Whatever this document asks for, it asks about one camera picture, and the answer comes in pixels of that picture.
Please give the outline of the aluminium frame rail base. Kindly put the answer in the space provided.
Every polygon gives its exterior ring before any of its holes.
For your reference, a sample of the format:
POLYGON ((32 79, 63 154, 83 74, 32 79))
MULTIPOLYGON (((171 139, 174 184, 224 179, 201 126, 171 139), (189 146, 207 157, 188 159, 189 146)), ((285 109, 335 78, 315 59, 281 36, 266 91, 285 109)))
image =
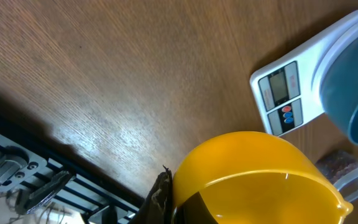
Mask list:
POLYGON ((9 223, 129 223, 143 199, 0 116, 0 202, 9 223))

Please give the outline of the white digital kitchen scale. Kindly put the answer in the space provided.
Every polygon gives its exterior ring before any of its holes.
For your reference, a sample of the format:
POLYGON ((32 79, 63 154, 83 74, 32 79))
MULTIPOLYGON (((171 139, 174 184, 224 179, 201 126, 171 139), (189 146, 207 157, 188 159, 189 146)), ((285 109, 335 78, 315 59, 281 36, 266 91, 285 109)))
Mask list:
POLYGON ((282 136, 323 114, 319 96, 323 76, 356 38, 358 10, 251 75, 266 133, 282 136))

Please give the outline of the red beans in container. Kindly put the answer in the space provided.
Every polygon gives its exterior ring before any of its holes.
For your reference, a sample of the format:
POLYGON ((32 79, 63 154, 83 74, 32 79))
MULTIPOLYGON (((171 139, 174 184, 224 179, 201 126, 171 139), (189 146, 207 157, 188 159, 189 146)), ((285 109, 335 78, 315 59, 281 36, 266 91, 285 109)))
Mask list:
POLYGON ((319 159, 315 166, 330 183, 334 184, 340 178, 358 168, 358 159, 346 151, 338 150, 319 159))

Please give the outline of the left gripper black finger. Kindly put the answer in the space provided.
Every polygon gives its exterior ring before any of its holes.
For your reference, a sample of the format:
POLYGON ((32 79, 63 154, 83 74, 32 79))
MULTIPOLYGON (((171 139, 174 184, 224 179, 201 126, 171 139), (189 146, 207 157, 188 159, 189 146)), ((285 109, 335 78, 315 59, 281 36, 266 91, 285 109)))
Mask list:
POLYGON ((173 211, 173 178, 163 167, 140 210, 129 224, 171 224, 173 211))

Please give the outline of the clear plastic container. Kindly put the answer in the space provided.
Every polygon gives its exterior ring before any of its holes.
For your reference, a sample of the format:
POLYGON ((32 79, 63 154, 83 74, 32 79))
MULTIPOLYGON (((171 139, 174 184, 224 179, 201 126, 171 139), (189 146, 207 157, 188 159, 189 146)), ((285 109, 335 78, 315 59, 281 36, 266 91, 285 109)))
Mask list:
POLYGON ((333 186, 348 202, 358 199, 358 168, 340 178, 333 186))

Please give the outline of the yellow measuring scoop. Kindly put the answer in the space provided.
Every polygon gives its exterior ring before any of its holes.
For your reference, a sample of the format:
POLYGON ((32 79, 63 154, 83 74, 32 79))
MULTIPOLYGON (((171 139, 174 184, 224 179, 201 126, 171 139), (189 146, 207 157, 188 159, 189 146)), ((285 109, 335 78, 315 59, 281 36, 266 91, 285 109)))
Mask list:
POLYGON ((173 177, 173 223, 331 223, 353 210, 294 145, 240 131, 194 148, 173 177))

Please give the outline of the teal plastic bowl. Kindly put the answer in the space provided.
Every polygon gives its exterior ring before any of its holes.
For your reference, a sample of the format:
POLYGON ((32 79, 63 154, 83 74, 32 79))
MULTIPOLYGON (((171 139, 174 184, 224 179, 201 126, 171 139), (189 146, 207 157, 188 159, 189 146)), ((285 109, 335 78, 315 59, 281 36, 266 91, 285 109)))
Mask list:
POLYGON ((330 120, 358 145, 358 38, 330 66, 320 97, 330 120))

